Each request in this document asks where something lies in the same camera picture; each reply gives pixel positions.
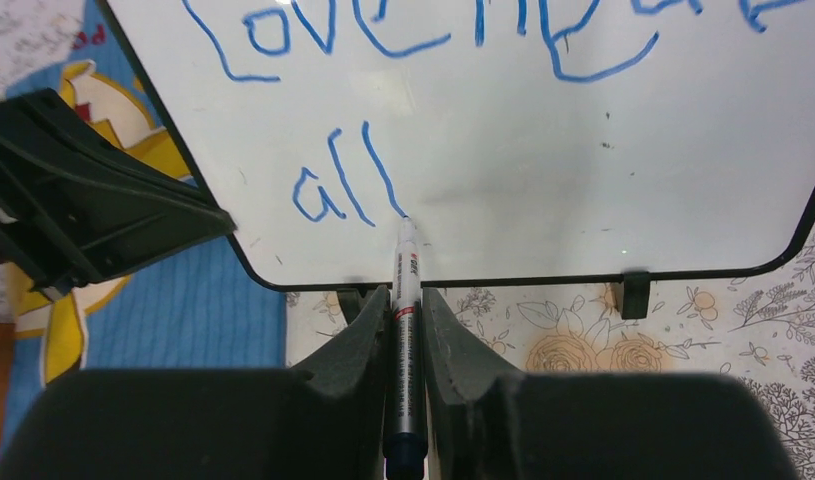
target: blue marker line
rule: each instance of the blue marker line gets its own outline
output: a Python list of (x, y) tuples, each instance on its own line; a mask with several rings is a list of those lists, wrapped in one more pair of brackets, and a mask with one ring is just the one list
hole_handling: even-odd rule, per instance
[(378, 13), (372, 17), (373, 22), (378, 23), (386, 18), (386, 4), (387, 0), (380, 0), (380, 3), (378, 4)]
[(484, 44), (484, 0), (475, 0), (475, 46)]
[(262, 75), (236, 75), (235, 73), (230, 71), (230, 65), (227, 63), (227, 57), (224, 54), (224, 50), (222, 50), (221, 45), (219, 44), (218, 39), (216, 36), (213, 35), (213, 32), (207, 27), (201, 17), (192, 10), (192, 6), (189, 5), (189, 0), (181, 0), (183, 2), (183, 7), (189, 12), (189, 16), (192, 17), (192, 20), (195, 20), (195, 23), (201, 27), (201, 30), (207, 34), (209, 37), (210, 42), (213, 43), (213, 48), (216, 49), (216, 53), (219, 54), (219, 61), (222, 64), (222, 70), (224, 70), (224, 74), (227, 78), (233, 80), (234, 82), (265, 82), (265, 83), (272, 83), (272, 82), (279, 82), (280, 77), (277, 75), (271, 76), (262, 76)]
[(292, 10), (295, 11), (295, 16), (301, 25), (310, 32), (313, 41), (322, 49), (323, 52), (330, 55), (333, 52), (333, 39), (336, 36), (336, 0), (328, 0), (328, 36), (327, 40), (322, 41), (322, 37), (316, 32), (316, 29), (307, 20), (307, 17), (301, 12), (298, 7), (298, 2), (292, 0)]
[[(683, 3), (684, 0), (663, 0), (652, 7), (646, 7), (642, 4), (642, 0), (631, 0), (631, 5), (634, 7), (634, 12), (639, 15), (657, 15), (666, 7), (671, 7), (678, 3)], [(693, 9), (696, 15), (699, 15), (704, 8), (701, 5), (701, 0), (687, 0), (687, 4)]]
[(766, 31), (766, 25), (760, 23), (757, 19), (758, 15), (767, 10), (787, 7), (801, 3), (804, 0), (773, 0), (753, 7), (749, 5), (749, 1), (750, 0), (740, 0), (740, 11), (743, 13), (743, 17), (746, 19), (746, 22), (748, 22), (749, 27), (758, 33), (763, 33)]
[(525, 22), (528, 20), (528, 0), (519, 0), (519, 20), (516, 23), (516, 33), (525, 36)]
[(542, 31), (542, 38), (543, 42), (545, 42), (545, 46), (548, 48), (549, 54), (551, 55), (552, 69), (554, 70), (554, 76), (557, 77), (558, 80), (572, 83), (592, 83), (607, 78), (611, 75), (615, 75), (623, 70), (626, 70), (640, 63), (640, 61), (643, 58), (645, 58), (649, 54), (649, 52), (651, 52), (651, 49), (654, 48), (654, 45), (660, 38), (660, 34), (655, 32), (654, 35), (652, 35), (651, 39), (649, 39), (645, 47), (643, 47), (643, 49), (640, 50), (640, 52), (637, 53), (634, 57), (618, 65), (614, 65), (613, 67), (604, 69), (592, 75), (568, 75), (564, 73), (563, 66), (560, 63), (560, 52), (557, 49), (556, 43), (565, 35), (575, 33), (584, 28), (587, 22), (589, 22), (590, 18), (592, 17), (593, 12), (595, 11), (594, 6), (597, 6), (598, 2), (599, 0), (593, 0), (592, 4), (590, 4), (590, 8), (584, 14), (584, 17), (576, 25), (564, 28), (563, 30), (560, 30), (560, 32), (552, 36), (548, 23), (548, 0), (538, 0), (540, 8), (540, 30)]
[(311, 222), (318, 223), (325, 218), (325, 216), (327, 216), (328, 211), (333, 210), (333, 213), (335, 213), (337, 217), (344, 220), (346, 215), (336, 208), (336, 205), (333, 204), (333, 200), (330, 199), (327, 192), (325, 192), (324, 187), (321, 185), (319, 185), (318, 190), (319, 197), (322, 199), (322, 211), (314, 217), (310, 215), (303, 206), (301, 206), (298, 196), (301, 195), (301, 187), (304, 186), (304, 182), (307, 181), (307, 178), (312, 178), (313, 180), (319, 179), (319, 177), (315, 173), (311, 172), (307, 167), (301, 167), (301, 177), (297, 182), (295, 182), (295, 188), (292, 190), (292, 203), (295, 204), (295, 208), (301, 212), (301, 215), (307, 217), (307, 220)]
[[(283, 28), (283, 46), (277, 49), (268, 49), (260, 45), (260, 42), (257, 41), (255, 35), (257, 31), (257, 24), (255, 22), (261, 18), (270, 17), (272, 15), (277, 15), (278, 18), (280, 18), (281, 27)], [(260, 10), (258, 12), (249, 13), (248, 15), (242, 17), (242, 24), (245, 25), (246, 29), (248, 29), (248, 41), (251, 42), (251, 46), (254, 47), (254, 50), (264, 55), (273, 57), (284, 55), (289, 52), (289, 19), (286, 18), (286, 13), (282, 8), (272, 7), (265, 10)]]
[(339, 161), (339, 154), (336, 153), (334, 140), (340, 135), (342, 135), (341, 128), (337, 128), (328, 135), (328, 149), (330, 149), (330, 156), (333, 158), (333, 165), (336, 167), (336, 173), (339, 174), (339, 181), (342, 182), (342, 188), (345, 189), (345, 194), (348, 195), (348, 199), (351, 200), (351, 204), (354, 205), (354, 210), (357, 210), (357, 215), (360, 216), (361, 220), (374, 227), (375, 223), (369, 220), (369, 217), (363, 212), (363, 207), (360, 206), (360, 202), (358, 202), (354, 196), (351, 185), (348, 184), (348, 179), (345, 177), (345, 169), (342, 168), (342, 162)]
[(366, 23), (366, 20), (363, 19), (362, 12), (360, 12), (360, 0), (352, 0), (354, 6), (354, 19), (357, 21), (357, 25), (360, 27), (360, 30), (363, 31), (363, 34), (366, 35), (366, 38), (369, 39), (369, 42), (378, 49), (384, 56), (389, 58), (404, 58), (408, 57), (414, 53), (421, 52), (422, 50), (427, 50), (428, 48), (437, 47), (439, 45), (444, 44), (445, 42), (451, 40), (451, 34), (446, 33), (445, 35), (435, 38), (433, 40), (429, 40), (427, 42), (418, 43), (413, 45), (412, 47), (405, 48), (403, 50), (389, 50), (388, 48), (384, 47), (380, 41), (378, 41), (375, 34), (369, 29), (369, 25)]
[(386, 169), (383, 168), (383, 163), (380, 161), (377, 152), (375, 152), (375, 147), (372, 146), (372, 140), (369, 138), (368, 121), (363, 122), (362, 133), (363, 143), (366, 144), (366, 151), (369, 152), (369, 156), (372, 157), (372, 161), (375, 162), (375, 166), (378, 167), (378, 173), (380, 173), (383, 184), (386, 186), (386, 194), (389, 196), (389, 204), (392, 205), (393, 210), (395, 210), (399, 215), (406, 217), (407, 214), (404, 213), (404, 210), (402, 210), (401, 206), (398, 205), (398, 200), (395, 199), (395, 189), (392, 187), (392, 180), (389, 179)]

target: marker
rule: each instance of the marker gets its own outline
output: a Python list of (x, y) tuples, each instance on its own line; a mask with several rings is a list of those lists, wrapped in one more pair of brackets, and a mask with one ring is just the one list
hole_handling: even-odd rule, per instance
[(421, 480), (428, 454), (425, 417), (425, 381), (422, 372), (419, 250), (416, 225), (404, 217), (395, 249), (392, 281), (392, 315), (395, 322), (393, 354), (387, 377), (383, 455), (389, 480)]

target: floral tablecloth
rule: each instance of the floral tablecloth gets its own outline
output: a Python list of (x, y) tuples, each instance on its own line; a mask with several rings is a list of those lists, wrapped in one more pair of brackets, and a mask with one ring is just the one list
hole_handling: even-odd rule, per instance
[[(738, 377), (769, 411), (799, 474), (815, 479), (815, 226), (772, 273), (654, 284), (644, 320), (623, 321), (609, 285), (442, 293), (460, 323), (524, 370)], [(345, 327), (332, 292), (287, 302), (290, 365)]]

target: whiteboard surface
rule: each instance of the whiteboard surface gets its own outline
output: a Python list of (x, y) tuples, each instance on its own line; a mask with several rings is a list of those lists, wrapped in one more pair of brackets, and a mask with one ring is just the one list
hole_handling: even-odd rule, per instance
[(815, 185), (815, 0), (108, 3), (273, 284), (400, 211), (423, 280), (750, 268)]

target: black whiteboard edge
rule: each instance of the black whiteboard edge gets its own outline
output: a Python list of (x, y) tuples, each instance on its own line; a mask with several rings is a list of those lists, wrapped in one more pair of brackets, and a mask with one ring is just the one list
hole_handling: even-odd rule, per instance
[[(156, 89), (154, 88), (154, 84), (151, 83), (151, 79), (148, 76), (147, 72), (145, 71), (145, 68), (142, 66), (142, 62), (139, 61), (139, 57), (136, 56), (136, 52), (133, 50), (133, 47), (127, 40), (127, 37), (125, 36), (124, 31), (121, 28), (121, 25), (118, 23), (118, 20), (116, 19), (115, 14), (112, 11), (112, 8), (110, 8), (107, 0), (95, 0), (95, 2), (101, 11), (101, 14), (107, 20), (107, 24), (109, 25), (110, 30), (113, 32), (113, 35), (115, 35), (116, 40), (118, 40), (119, 46), (124, 52), (124, 55), (127, 58), (127, 60), (130, 62), (130, 66), (133, 68), (134, 73), (136, 73), (136, 77), (142, 83), (142, 87), (145, 90), (146, 95), (148, 95), (148, 98), (151, 100), (151, 103), (153, 103), (154, 108), (157, 111), (157, 115), (159, 115), (160, 119), (163, 121), (163, 125), (169, 132), (169, 135), (174, 141), (175, 146), (180, 151), (183, 160), (186, 162), (186, 166), (189, 167), (192, 176), (195, 178), (195, 181), (198, 182), (199, 188), (206, 193), (209, 201), (213, 205), (219, 207), (219, 204), (218, 202), (216, 202), (213, 193), (207, 186), (207, 182), (205, 181), (203, 175), (201, 175), (201, 171), (198, 169), (198, 165), (195, 163), (192, 154), (189, 152), (189, 149), (186, 146), (186, 142), (183, 141), (183, 137), (180, 135), (180, 132), (177, 130), (177, 127), (175, 126), (174, 122), (171, 119), (171, 115), (169, 115), (168, 110), (166, 110), (165, 105), (160, 100), (160, 96), (157, 93)], [(799, 223), (796, 225), (796, 230), (793, 233), (793, 237), (790, 240), (790, 244), (787, 246), (786, 249), (784, 249), (783, 253), (773, 258), (769, 262), (749, 268), (737, 268), (725, 270), (651, 272), (651, 279), (652, 281), (655, 282), (673, 280), (708, 280), (716, 278), (754, 277), (757, 275), (763, 275), (764, 273), (769, 273), (773, 270), (783, 267), (790, 260), (795, 258), (795, 256), (799, 253), (799, 251), (802, 249), (805, 242), (807, 241), (807, 238), (810, 235), (810, 231), (813, 228), (814, 223), (815, 223), (815, 186), (813, 187), (813, 192), (811, 192), (810, 198), (808, 198), (807, 205), (805, 205), (804, 212), (802, 212), (802, 217), (801, 219), (799, 219)], [(245, 272), (248, 274), (248, 276), (251, 277), (251, 279), (257, 282), (258, 284), (262, 285), (263, 287), (278, 292), (323, 291), (323, 290), (335, 290), (338, 288), (374, 289), (378, 285), (388, 285), (390, 287), (392, 286), (392, 282), (386, 282), (385, 284), (336, 283), (318, 285), (278, 285), (275, 283), (271, 283), (268, 280), (265, 280), (264, 278), (257, 275), (254, 269), (251, 267), (251, 264), (248, 262), (248, 258), (245, 256), (245, 252), (242, 250), (242, 247), (239, 245), (239, 242), (236, 240), (236, 237), (234, 237), (233, 235), (228, 235), (227, 240), (230, 242), (230, 245), (233, 248), (234, 253), (236, 253), (236, 257), (239, 259), (239, 262), (242, 264), (242, 267), (245, 269)], [(615, 273), (605, 275), (579, 275), (566, 277), (519, 277), (519, 278), (494, 278), (483, 280), (441, 280), (422, 282), (422, 285), (433, 288), (518, 287), (528, 285), (618, 283), (621, 281), (622, 274)]]

